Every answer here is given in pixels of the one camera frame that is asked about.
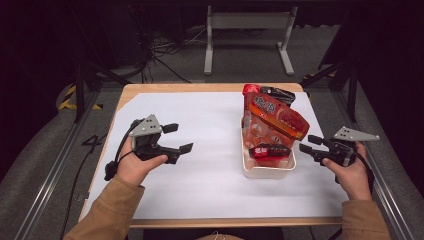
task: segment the brown jacket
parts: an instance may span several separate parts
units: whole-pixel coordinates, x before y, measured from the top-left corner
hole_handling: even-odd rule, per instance
[[[128,233],[132,217],[143,196],[144,187],[134,187],[115,176],[94,201],[87,216],[66,236],[66,240],[119,240]],[[372,201],[343,203],[343,239],[390,239],[386,223]],[[220,239],[216,235],[201,238]],[[225,236],[227,240],[240,239]]]

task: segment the brown sleeve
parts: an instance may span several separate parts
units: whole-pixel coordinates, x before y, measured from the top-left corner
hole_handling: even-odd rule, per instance
[[[343,203],[343,239],[390,239],[380,209],[373,201]]]
[[[65,239],[124,239],[143,192],[115,175]]]

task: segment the gray floor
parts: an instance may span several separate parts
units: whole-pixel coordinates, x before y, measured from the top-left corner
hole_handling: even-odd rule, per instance
[[[288,53],[295,70],[294,76],[284,73],[275,46],[281,33],[276,31],[264,31],[256,37],[234,31],[215,34],[211,76],[203,74],[205,44],[202,42],[160,59],[181,76],[196,83],[300,82],[304,75],[317,72],[317,66],[336,31],[337,26],[293,30]],[[150,62],[149,66],[154,83],[183,82],[160,63],[155,65]],[[152,79],[147,70],[146,75],[150,82]],[[131,81],[139,83],[141,78],[137,76]],[[346,118],[343,104],[340,104],[346,99],[346,89],[341,94],[331,93],[325,88],[325,83],[326,81],[321,81],[305,89],[311,94],[311,103],[324,135],[331,136],[341,126],[354,126],[381,137],[381,141],[367,145],[373,161],[378,166],[378,172],[383,176],[378,183],[383,187],[383,191],[375,192],[374,198],[383,210],[393,239],[424,239],[424,201],[405,174],[360,86],[356,109],[357,124],[352,125]],[[46,195],[49,197],[48,201],[45,201],[45,205],[32,221],[26,221],[33,223],[33,228],[25,235],[26,239],[59,238],[72,183],[90,149],[89,146],[81,146],[81,143],[93,135],[102,136],[107,133],[121,91],[121,86],[107,82],[98,96],[96,95],[96,103],[103,104],[104,108],[89,111],[87,118],[80,125],[81,130],[75,136],[75,144],[69,150],[63,171],[57,172],[60,178],[53,182]],[[62,99],[63,94],[58,96],[58,104]],[[69,133],[76,126],[73,123],[74,118],[74,110],[60,110],[57,117],[34,136],[1,182],[0,239],[13,239],[17,235],[52,166],[62,153]],[[73,198],[82,198],[87,194],[101,148],[102,146],[96,147],[94,152],[88,155]],[[387,206],[384,200],[387,196],[392,197],[397,205]],[[82,201],[72,202],[66,231],[77,223],[82,206]],[[396,208],[401,216],[393,218],[392,212],[396,215]],[[398,230],[399,222],[405,222],[407,228]],[[286,240],[313,239],[311,232],[315,239],[328,239],[338,228],[339,226],[312,226],[309,229],[308,226],[301,226],[284,227],[283,231]],[[19,233],[19,236],[24,236],[22,231]],[[142,230],[131,230],[130,239],[142,239]]]

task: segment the person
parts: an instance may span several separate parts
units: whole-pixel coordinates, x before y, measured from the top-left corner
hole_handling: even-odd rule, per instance
[[[356,146],[357,152],[366,159],[365,146],[359,142]],[[132,151],[131,140],[128,138],[121,155],[130,151]],[[64,239],[124,239],[145,189],[141,183],[150,171],[166,160],[165,155],[149,161],[140,161],[134,153],[125,156],[118,166],[117,174],[93,202],[88,214],[66,234]],[[343,239],[390,239],[382,214],[372,200],[364,164],[359,159],[346,168],[330,159],[324,159],[323,163],[336,174],[341,187],[349,197],[349,201],[342,204]],[[240,240],[236,236],[220,233],[200,239]]]

